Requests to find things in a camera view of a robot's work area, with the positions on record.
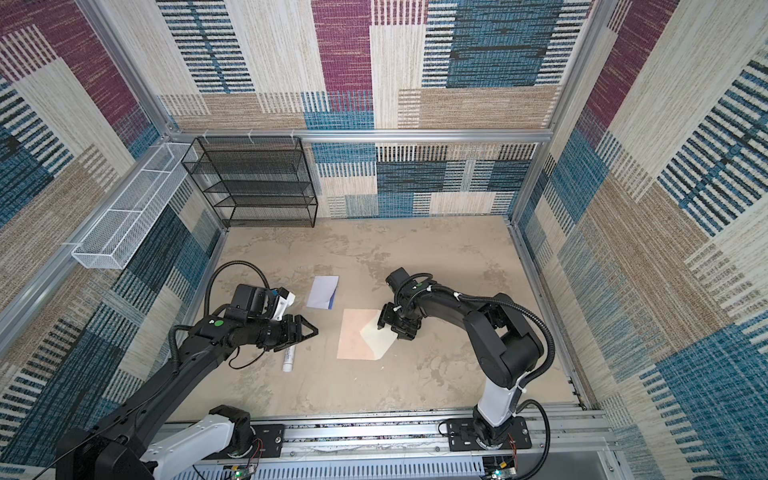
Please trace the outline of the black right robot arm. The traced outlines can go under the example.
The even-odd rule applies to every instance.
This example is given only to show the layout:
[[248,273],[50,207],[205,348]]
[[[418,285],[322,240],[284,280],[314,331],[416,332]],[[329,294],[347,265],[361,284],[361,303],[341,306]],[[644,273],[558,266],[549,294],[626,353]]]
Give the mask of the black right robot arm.
[[481,448],[502,446],[521,424],[516,418],[524,408],[520,399],[527,385],[555,360],[554,337],[545,322],[506,294],[461,293],[435,281],[430,273],[410,275],[399,268],[386,283],[393,300],[382,307],[379,330],[412,341],[422,321],[434,317],[465,331],[486,378],[472,413],[474,436]]

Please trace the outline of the blue bordered white letter paper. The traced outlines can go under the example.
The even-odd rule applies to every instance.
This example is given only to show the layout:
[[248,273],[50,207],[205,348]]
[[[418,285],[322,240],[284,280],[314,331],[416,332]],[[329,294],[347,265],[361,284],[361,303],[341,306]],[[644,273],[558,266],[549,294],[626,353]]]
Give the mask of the blue bordered white letter paper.
[[338,288],[338,276],[316,276],[307,299],[307,307],[331,310]]

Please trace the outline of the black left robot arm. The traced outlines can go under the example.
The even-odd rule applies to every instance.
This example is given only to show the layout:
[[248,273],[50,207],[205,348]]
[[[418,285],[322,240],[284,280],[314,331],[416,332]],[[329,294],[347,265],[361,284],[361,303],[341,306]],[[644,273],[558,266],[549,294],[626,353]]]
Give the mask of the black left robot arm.
[[232,301],[192,326],[170,359],[133,395],[88,430],[57,443],[58,479],[171,479],[214,454],[249,458],[260,442],[249,413],[228,405],[160,442],[160,428],[194,388],[244,345],[279,352],[317,335],[284,288],[237,286]]

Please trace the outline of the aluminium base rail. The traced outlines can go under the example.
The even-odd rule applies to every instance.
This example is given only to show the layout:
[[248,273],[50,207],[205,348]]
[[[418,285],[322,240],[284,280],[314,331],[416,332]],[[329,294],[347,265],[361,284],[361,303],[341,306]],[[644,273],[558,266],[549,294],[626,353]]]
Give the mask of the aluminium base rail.
[[468,409],[277,416],[251,422],[242,455],[216,452],[222,419],[163,425],[143,461],[154,479],[629,479],[599,410],[549,404],[486,450]]

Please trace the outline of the white glue stick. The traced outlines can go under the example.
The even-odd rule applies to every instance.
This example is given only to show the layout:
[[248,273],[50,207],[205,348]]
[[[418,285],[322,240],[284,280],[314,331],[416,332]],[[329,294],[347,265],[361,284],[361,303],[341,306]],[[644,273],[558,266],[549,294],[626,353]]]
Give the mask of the white glue stick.
[[290,373],[293,371],[294,361],[296,355],[296,346],[292,345],[285,351],[284,362],[282,371],[284,373]]

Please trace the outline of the pink envelope with flap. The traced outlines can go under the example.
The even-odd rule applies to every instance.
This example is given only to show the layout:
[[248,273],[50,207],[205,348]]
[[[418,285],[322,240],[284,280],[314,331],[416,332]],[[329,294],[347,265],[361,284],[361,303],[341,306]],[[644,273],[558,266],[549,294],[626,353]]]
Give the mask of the pink envelope with flap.
[[337,358],[340,360],[380,360],[397,340],[396,333],[378,328],[380,310],[343,311]]

